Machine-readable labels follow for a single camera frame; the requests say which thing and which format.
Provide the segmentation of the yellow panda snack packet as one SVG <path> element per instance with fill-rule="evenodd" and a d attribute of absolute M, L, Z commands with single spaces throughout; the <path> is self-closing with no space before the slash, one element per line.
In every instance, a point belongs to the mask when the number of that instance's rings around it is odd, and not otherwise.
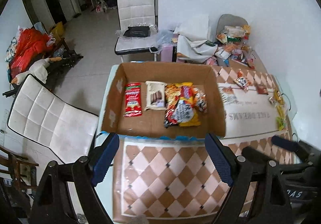
<path fill-rule="evenodd" d="M 237 77 L 234 82 L 245 92 L 248 92 L 250 83 L 244 76 Z"/>

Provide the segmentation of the grey chair with snacks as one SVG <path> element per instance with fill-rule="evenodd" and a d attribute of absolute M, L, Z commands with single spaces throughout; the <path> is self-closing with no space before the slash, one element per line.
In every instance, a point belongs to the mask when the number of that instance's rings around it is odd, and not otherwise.
<path fill-rule="evenodd" d="M 244 28 L 248 22 L 239 16 L 223 14 L 216 26 L 216 38 L 219 41 L 226 41 L 228 37 L 244 37 L 248 32 Z"/>

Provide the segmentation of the green candy packet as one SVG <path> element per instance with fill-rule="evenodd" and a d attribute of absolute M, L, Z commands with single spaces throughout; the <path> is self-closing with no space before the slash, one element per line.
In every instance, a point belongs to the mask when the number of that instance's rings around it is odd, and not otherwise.
<path fill-rule="evenodd" d="M 278 117 L 276 118 L 277 127 L 279 130 L 284 130 L 286 128 L 286 115 L 283 107 L 280 105 L 276 106 Z"/>

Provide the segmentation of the yellow snack packet on mat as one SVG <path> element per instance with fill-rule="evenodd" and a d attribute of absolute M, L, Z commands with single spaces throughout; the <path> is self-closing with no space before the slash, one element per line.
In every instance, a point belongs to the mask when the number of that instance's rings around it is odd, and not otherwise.
<path fill-rule="evenodd" d="M 274 90 L 273 93 L 273 98 L 275 99 L 276 102 L 278 102 L 280 105 L 284 105 L 284 99 L 280 91 L 277 89 Z"/>

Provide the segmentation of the small white wrapped candy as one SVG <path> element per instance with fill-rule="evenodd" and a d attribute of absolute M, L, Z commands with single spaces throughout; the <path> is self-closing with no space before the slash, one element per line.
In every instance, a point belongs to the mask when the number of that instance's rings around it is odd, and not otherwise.
<path fill-rule="evenodd" d="M 268 100 L 272 105 L 276 105 L 275 99 L 273 97 L 269 97 Z"/>

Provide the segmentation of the yellow cheese noodle packet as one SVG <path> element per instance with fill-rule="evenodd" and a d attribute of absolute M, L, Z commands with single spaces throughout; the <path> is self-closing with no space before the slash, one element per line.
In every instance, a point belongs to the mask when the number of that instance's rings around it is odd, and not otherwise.
<path fill-rule="evenodd" d="M 196 127 L 201 124 L 194 107 L 194 96 L 191 86 L 181 86 L 181 94 L 171 118 L 179 127 Z"/>

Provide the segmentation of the red snack packet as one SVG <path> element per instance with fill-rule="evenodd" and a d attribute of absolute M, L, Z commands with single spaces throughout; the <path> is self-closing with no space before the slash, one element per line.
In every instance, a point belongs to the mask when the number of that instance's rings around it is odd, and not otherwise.
<path fill-rule="evenodd" d="M 125 117 L 142 115 L 141 83 L 130 83 L 125 86 Z"/>

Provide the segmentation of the wooden chair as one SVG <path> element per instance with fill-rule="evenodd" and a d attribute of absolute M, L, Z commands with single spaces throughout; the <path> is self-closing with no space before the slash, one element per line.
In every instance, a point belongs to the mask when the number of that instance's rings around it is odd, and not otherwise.
<path fill-rule="evenodd" d="M 13 187 L 18 191 L 27 189 L 35 191 L 37 189 L 38 163 L 30 162 L 26 156 L 15 154 L 1 146 L 1 165 L 8 168 L 7 170 L 1 170 L 1 173 L 10 175 Z M 23 180 L 26 175 L 21 173 L 22 167 L 30 170 L 30 185 Z"/>

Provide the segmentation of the brown cardboard box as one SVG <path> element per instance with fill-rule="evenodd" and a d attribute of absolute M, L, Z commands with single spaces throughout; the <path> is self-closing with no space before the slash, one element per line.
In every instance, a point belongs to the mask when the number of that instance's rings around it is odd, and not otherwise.
<path fill-rule="evenodd" d="M 114 69 L 101 108 L 102 131 L 173 139 L 226 135 L 224 105 L 210 66 L 124 62 Z"/>

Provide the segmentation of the orange noodle packet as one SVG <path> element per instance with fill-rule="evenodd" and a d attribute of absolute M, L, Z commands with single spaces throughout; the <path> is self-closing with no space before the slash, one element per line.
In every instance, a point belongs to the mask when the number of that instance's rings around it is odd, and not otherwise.
<path fill-rule="evenodd" d="M 200 88 L 194 86 L 192 82 L 175 83 L 175 84 L 166 85 L 165 100 L 167 104 L 167 109 L 166 109 L 165 118 L 164 118 L 165 128 L 169 128 L 172 126 L 179 126 L 171 118 L 171 116 L 173 115 L 173 112 L 179 100 L 182 85 L 188 85 L 192 87 L 193 96 L 194 96 L 194 107 L 196 109 L 198 116 L 199 116 L 199 113 L 207 113 L 206 95 Z"/>

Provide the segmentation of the near white padded chair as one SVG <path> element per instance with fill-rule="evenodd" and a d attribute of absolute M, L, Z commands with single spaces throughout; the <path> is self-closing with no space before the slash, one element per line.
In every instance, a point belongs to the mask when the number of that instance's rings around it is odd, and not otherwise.
<path fill-rule="evenodd" d="M 29 74 L 16 92 L 7 126 L 68 164 L 89 154 L 98 121 L 97 115 L 64 102 Z"/>

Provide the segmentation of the white padded chair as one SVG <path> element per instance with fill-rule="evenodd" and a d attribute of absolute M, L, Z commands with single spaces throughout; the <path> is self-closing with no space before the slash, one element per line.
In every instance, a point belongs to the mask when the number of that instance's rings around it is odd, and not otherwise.
<path fill-rule="evenodd" d="M 64 102 L 29 74 L 16 92 L 7 126 L 68 164 L 89 154 L 98 121 L 97 115 Z"/>
<path fill-rule="evenodd" d="M 125 55 L 151 53 L 157 60 L 156 0 L 117 0 L 120 30 L 114 52 L 124 62 Z M 124 37 L 128 27 L 149 26 L 150 36 L 146 38 Z"/>

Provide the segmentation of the white chocolate wafer packet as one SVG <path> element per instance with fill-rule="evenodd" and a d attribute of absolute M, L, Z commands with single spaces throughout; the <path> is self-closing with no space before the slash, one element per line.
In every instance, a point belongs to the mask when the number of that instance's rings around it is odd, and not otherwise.
<path fill-rule="evenodd" d="M 146 107 L 145 110 L 165 110 L 166 83 L 160 81 L 146 81 Z"/>

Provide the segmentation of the white goose plush toy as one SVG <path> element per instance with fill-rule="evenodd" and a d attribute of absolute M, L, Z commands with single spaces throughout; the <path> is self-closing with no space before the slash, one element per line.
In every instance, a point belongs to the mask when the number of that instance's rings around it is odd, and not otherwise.
<path fill-rule="evenodd" d="M 26 78 L 27 75 L 32 74 L 42 83 L 46 83 L 48 72 L 47 67 L 51 62 L 61 61 L 62 57 L 48 57 L 46 59 L 40 59 L 33 63 L 29 70 L 26 72 L 19 73 L 15 78 L 12 79 L 11 84 L 20 85 Z"/>

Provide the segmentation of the pink box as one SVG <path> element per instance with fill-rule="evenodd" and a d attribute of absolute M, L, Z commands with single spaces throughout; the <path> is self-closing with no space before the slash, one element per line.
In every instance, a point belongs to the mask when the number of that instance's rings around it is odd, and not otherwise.
<path fill-rule="evenodd" d="M 161 62 L 172 62 L 173 61 L 173 49 L 174 47 L 169 44 L 162 45 L 160 52 Z"/>

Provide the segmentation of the pile of snack packets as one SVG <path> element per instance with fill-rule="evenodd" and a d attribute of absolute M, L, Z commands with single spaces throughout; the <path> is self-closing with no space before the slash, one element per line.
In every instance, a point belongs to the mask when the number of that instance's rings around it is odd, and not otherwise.
<path fill-rule="evenodd" d="M 248 45 L 250 34 L 251 27 L 248 24 L 225 25 L 217 33 L 216 42 L 212 43 L 216 48 L 214 55 L 205 64 L 230 67 L 231 61 L 234 61 L 254 70 L 254 59 L 250 56 L 251 47 Z"/>

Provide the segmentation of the white cloth pile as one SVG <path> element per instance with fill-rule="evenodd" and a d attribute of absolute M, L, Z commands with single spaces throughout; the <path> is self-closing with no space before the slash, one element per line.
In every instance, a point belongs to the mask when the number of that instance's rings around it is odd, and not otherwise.
<path fill-rule="evenodd" d="M 207 14 L 185 20 L 175 28 L 174 34 L 178 35 L 176 55 L 180 60 L 204 63 L 218 50 L 218 44 L 212 41 L 212 27 Z"/>

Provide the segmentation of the red plastic bag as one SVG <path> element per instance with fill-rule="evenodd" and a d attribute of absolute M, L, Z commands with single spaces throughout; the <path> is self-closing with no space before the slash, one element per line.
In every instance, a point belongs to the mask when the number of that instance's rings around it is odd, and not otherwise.
<path fill-rule="evenodd" d="M 16 53 L 10 62 L 11 78 L 28 70 L 30 63 L 38 55 L 44 55 L 53 49 L 54 43 L 50 43 L 51 37 L 40 31 L 30 28 L 25 29 L 19 38 Z"/>

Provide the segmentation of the far white padded chair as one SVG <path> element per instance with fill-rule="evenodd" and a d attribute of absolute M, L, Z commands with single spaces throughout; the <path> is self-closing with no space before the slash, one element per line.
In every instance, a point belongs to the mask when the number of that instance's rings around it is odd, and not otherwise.
<path fill-rule="evenodd" d="M 124 62 L 125 55 L 151 53 L 157 60 L 156 0 L 117 0 L 120 30 L 114 52 Z M 128 27 L 149 26 L 150 36 L 146 38 L 124 37 Z"/>

